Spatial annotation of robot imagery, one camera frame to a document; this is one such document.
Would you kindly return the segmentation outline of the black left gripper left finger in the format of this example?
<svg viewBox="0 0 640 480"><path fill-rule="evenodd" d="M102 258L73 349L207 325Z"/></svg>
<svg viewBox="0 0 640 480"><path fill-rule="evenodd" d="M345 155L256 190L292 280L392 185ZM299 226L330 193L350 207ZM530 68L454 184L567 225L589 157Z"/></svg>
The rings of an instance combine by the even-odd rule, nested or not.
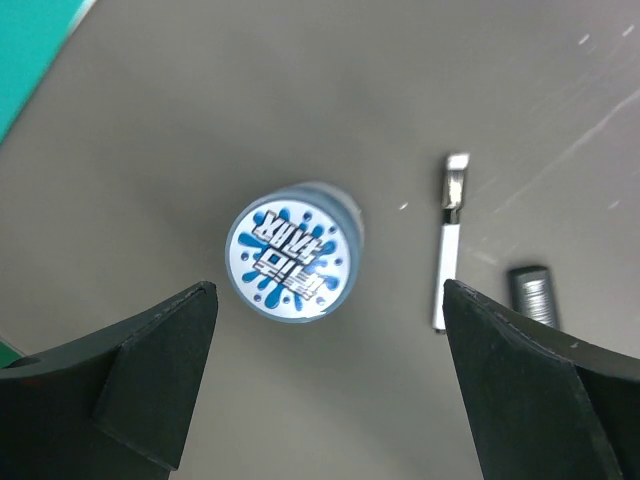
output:
<svg viewBox="0 0 640 480"><path fill-rule="evenodd" d="M1 370L4 479L166 479L179 468L213 339L201 281Z"/></svg>

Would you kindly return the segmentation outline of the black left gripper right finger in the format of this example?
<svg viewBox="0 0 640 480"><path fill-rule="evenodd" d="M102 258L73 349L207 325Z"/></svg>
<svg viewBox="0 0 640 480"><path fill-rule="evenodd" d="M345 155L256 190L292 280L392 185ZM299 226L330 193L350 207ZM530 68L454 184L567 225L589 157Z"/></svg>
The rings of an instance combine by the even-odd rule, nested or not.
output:
<svg viewBox="0 0 640 480"><path fill-rule="evenodd" d="M636 479L639 361L448 280L446 335L486 479Z"/></svg>

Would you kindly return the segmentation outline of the blue round lidded jar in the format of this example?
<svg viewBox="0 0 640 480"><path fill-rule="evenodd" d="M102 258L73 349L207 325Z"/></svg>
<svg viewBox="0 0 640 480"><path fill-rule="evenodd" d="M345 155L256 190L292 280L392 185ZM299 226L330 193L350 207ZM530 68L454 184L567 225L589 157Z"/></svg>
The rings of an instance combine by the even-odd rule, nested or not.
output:
<svg viewBox="0 0 640 480"><path fill-rule="evenodd" d="M232 224L225 264L236 293L256 312L289 324L336 310L351 293L365 240L354 198L326 182L264 195Z"/></svg>

